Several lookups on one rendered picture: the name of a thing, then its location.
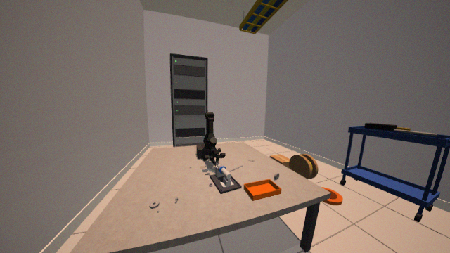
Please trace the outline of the orange shallow tray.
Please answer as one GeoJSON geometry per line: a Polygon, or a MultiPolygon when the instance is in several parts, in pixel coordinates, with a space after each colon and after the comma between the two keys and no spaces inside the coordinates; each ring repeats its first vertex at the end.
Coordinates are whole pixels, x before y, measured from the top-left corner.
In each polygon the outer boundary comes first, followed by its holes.
{"type": "Polygon", "coordinates": [[[244,190],[252,201],[254,201],[265,197],[279,195],[281,194],[282,188],[279,188],[271,179],[268,179],[264,181],[246,183],[244,184],[244,190]]]}

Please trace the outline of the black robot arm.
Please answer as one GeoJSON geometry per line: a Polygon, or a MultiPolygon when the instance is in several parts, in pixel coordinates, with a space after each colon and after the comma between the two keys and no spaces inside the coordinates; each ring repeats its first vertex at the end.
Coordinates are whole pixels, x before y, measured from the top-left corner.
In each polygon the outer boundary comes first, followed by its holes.
{"type": "MultiPolygon", "coordinates": [[[[215,148],[215,145],[217,144],[217,139],[214,137],[213,134],[213,121],[214,121],[214,113],[213,112],[206,112],[205,118],[207,119],[207,133],[205,134],[203,143],[205,144],[204,149],[211,149],[215,148]]],[[[214,154],[219,154],[221,152],[221,148],[211,150],[212,156],[214,154]]]]}

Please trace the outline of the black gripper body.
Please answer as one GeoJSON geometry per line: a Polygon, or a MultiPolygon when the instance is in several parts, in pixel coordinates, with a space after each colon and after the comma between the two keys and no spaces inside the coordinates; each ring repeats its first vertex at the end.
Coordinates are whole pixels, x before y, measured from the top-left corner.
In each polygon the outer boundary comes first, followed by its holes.
{"type": "Polygon", "coordinates": [[[211,150],[215,150],[215,149],[216,149],[216,148],[211,148],[211,149],[210,149],[210,155],[211,155],[211,156],[205,155],[205,156],[203,157],[203,161],[207,161],[207,159],[210,159],[211,157],[214,157],[214,158],[217,158],[217,157],[224,158],[224,157],[226,156],[225,153],[220,153],[220,155],[214,154],[214,155],[212,156],[211,150]]]}

